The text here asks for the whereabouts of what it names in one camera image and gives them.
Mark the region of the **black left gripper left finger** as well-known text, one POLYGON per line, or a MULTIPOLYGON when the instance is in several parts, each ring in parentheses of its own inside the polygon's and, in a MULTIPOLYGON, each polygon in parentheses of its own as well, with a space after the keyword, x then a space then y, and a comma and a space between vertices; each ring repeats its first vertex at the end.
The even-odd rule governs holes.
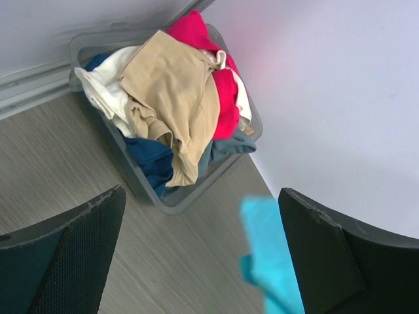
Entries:
POLYGON ((2 313, 97 313, 126 207, 117 185, 1 236, 2 313))

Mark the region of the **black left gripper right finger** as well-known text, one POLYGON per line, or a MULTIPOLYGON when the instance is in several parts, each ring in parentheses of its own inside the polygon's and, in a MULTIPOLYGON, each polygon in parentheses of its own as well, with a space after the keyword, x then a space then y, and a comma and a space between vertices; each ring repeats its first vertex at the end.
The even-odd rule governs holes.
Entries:
POLYGON ((418 240, 283 188, 280 214, 306 313, 417 313, 418 240))

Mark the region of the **turquoise t shirt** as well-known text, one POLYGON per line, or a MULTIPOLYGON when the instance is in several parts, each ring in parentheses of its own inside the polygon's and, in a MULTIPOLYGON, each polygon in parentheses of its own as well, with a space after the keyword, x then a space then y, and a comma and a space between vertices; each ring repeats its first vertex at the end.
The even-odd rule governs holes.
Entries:
POLYGON ((264 296, 265 313, 304 313, 278 201, 247 196, 240 206, 250 253, 239 259, 244 280, 264 296))

